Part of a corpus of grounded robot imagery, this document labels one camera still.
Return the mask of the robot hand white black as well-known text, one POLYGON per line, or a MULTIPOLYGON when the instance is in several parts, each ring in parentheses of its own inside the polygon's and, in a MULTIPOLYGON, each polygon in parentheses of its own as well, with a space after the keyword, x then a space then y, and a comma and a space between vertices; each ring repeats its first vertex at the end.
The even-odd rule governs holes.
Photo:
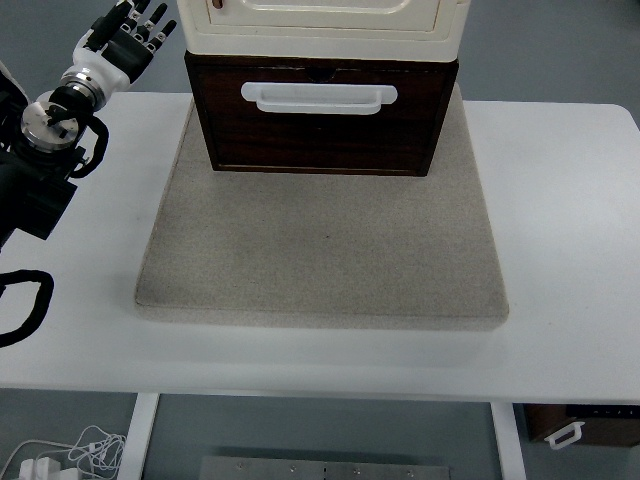
POLYGON ((177 26, 159 23, 168 10, 160 3, 149 17, 148 1, 119 1, 98 18, 73 51, 71 75, 89 82, 95 95, 107 99, 128 90, 149 67, 177 26))

